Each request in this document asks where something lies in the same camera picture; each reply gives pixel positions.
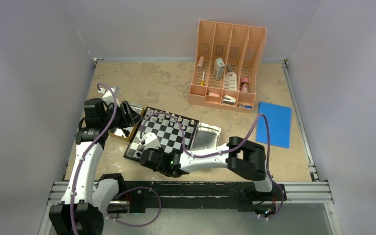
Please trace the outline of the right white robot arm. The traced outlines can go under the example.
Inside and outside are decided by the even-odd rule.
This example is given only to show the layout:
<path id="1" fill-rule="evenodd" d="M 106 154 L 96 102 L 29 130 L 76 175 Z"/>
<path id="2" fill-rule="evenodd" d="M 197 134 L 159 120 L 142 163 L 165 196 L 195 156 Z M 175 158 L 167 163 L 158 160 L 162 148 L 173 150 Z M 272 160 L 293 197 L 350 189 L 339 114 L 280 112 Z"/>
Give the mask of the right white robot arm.
<path id="1" fill-rule="evenodd" d="M 140 156 L 141 166 L 167 177 L 179 178 L 200 170 L 226 168 L 243 179 L 252 181 L 256 195 L 267 199 L 275 188 L 268 169 L 269 151 L 264 146 L 240 137 L 230 137 L 218 147 L 166 153 L 156 137 L 146 139 Z"/>

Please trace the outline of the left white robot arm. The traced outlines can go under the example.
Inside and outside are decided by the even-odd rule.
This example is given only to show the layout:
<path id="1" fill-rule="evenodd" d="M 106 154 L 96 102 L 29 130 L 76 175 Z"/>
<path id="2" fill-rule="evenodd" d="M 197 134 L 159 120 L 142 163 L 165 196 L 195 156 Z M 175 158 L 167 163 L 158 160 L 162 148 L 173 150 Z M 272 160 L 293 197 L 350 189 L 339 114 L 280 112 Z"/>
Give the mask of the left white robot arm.
<path id="1" fill-rule="evenodd" d="M 68 187 L 49 219 L 58 235 L 100 235 L 110 199 L 121 200 L 126 186 L 120 173 L 106 174 L 94 189 L 94 177 L 109 130 L 137 125 L 142 120 L 127 101 L 92 98 L 84 102 L 84 116 L 75 134 L 76 154 Z"/>

